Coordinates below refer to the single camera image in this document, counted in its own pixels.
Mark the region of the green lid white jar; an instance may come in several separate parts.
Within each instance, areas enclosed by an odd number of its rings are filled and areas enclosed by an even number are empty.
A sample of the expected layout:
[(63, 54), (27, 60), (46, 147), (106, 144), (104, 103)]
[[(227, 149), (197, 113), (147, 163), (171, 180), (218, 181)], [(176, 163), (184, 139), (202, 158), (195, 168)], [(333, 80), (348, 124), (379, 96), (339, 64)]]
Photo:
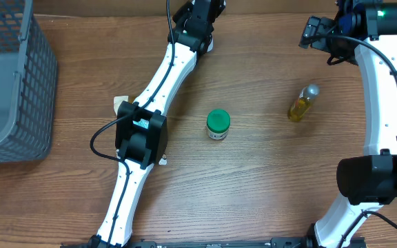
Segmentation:
[(207, 135), (214, 140), (224, 139), (228, 134), (230, 123), (230, 115), (225, 110), (212, 110), (207, 116)]

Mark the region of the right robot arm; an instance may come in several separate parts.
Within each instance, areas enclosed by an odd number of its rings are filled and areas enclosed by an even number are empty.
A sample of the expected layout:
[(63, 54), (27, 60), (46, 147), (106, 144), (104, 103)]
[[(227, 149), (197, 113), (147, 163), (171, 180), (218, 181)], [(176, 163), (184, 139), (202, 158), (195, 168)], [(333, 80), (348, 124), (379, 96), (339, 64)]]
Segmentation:
[(397, 3), (337, 3), (333, 19), (310, 17), (300, 46), (329, 54), (329, 64), (357, 65), (363, 80), (363, 155), (338, 164), (339, 193), (300, 247), (364, 247), (355, 233), (397, 198)]

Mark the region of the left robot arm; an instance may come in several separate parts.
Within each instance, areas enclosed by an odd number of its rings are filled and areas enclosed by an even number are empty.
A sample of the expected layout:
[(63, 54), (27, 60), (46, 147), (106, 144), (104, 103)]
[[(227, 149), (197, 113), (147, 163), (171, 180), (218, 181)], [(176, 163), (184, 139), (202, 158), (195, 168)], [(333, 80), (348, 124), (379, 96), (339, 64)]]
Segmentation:
[(134, 214), (143, 185), (167, 147), (167, 112), (198, 59), (214, 45), (213, 24), (226, 7), (224, 0), (187, 1), (167, 15), (169, 28), (163, 60), (144, 91), (133, 102), (122, 100), (116, 120), (94, 133), (97, 138), (116, 128), (118, 176), (107, 214), (87, 247), (125, 247), (132, 236)]

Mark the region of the yellow liquid bottle silver cap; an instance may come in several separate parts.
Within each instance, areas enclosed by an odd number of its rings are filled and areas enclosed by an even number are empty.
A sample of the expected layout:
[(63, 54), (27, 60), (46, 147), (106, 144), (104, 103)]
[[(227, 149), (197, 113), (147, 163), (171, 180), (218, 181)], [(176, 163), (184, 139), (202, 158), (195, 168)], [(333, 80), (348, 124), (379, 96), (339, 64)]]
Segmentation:
[(313, 105), (320, 94), (320, 88), (315, 84), (310, 84), (301, 90), (298, 98), (292, 103), (288, 110), (287, 117), (293, 122), (299, 122)]

